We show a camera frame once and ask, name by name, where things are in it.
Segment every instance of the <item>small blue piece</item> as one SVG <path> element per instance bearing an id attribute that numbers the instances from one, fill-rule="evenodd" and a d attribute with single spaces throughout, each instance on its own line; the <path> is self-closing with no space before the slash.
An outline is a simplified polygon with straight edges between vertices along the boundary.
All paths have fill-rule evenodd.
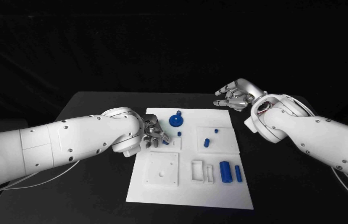
<path id="1" fill-rule="evenodd" d="M 207 138 L 206 141 L 205 141 L 205 147 L 209 147 L 209 142 L 210 142 L 210 140 Z"/>
<path id="2" fill-rule="evenodd" d="M 184 122 L 184 119 L 182 117 L 182 111 L 177 111 L 177 114 L 170 117 L 169 123 L 173 127 L 179 127 L 182 126 L 183 122 Z"/>
<path id="3" fill-rule="evenodd" d="M 232 173 L 230 173 L 230 163 L 228 161 L 220 162 L 220 172 L 222 172 L 223 183 L 230 183 Z"/>
<path id="4" fill-rule="evenodd" d="M 242 182 L 242 174 L 240 174 L 239 165 L 235 166 L 235 169 L 236 169 L 236 175 L 238 175 L 238 182 Z"/>

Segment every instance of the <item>black curtain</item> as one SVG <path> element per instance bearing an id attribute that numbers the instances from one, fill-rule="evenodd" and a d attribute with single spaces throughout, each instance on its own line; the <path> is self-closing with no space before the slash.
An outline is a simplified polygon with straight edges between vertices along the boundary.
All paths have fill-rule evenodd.
<path id="1" fill-rule="evenodd" d="M 246 78 L 344 120 L 347 0 L 2 4 L 3 118 L 52 122 L 78 91 L 213 94 Z"/>

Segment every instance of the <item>white robotic arm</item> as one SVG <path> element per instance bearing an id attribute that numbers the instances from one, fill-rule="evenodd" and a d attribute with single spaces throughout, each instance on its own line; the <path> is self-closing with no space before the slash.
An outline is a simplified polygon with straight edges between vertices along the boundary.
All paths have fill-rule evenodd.
<path id="1" fill-rule="evenodd" d="M 315 116 L 292 97 L 268 94 L 245 79 L 223 87 L 216 96 L 222 93 L 226 100 L 215 101 L 215 105 L 242 111 L 252 104 L 245 124 L 255 133 L 274 143 L 289 136 L 307 155 L 348 173 L 347 125 Z"/>
<path id="2" fill-rule="evenodd" d="M 0 133 L 0 184 L 43 170 L 87 159 L 111 146 L 125 157 L 169 142 L 157 116 L 144 119 L 127 107 L 101 115 L 71 118 L 32 128 Z"/>

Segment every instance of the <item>black table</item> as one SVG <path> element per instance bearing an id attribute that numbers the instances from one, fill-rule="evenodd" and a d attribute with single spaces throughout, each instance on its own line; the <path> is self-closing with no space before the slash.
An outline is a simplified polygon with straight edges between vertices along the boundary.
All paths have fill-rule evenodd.
<path id="1" fill-rule="evenodd" d="M 219 99 L 215 94 L 79 92 L 56 121 L 124 106 L 141 116 L 147 107 L 229 109 L 213 105 Z M 348 192 L 331 168 L 289 138 L 274 144 L 253 134 L 243 124 L 249 111 L 229 112 L 255 210 L 125 202 L 135 156 L 125 158 L 110 148 L 49 183 L 5 191 L 0 223 L 312 223 L 345 218 Z M 41 172 L 18 186 L 41 183 L 69 166 Z"/>

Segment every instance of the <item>table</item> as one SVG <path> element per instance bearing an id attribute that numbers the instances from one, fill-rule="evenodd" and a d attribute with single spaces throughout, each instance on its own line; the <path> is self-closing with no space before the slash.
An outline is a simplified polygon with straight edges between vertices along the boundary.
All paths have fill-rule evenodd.
<path id="1" fill-rule="evenodd" d="M 307 105 L 302 97 L 294 96 Z M 78 92 L 56 121 L 130 107 L 228 109 L 213 105 L 215 94 Z M 229 110 L 240 148 L 255 210 L 125 202 L 135 156 L 110 148 L 82 160 L 49 183 L 5 191 L 2 223 L 265 223 L 314 222 L 345 217 L 348 192 L 331 168 L 307 156 L 289 138 L 278 144 L 253 134 L 243 122 L 249 111 Z M 41 172 L 19 184 L 41 183 L 71 165 Z"/>

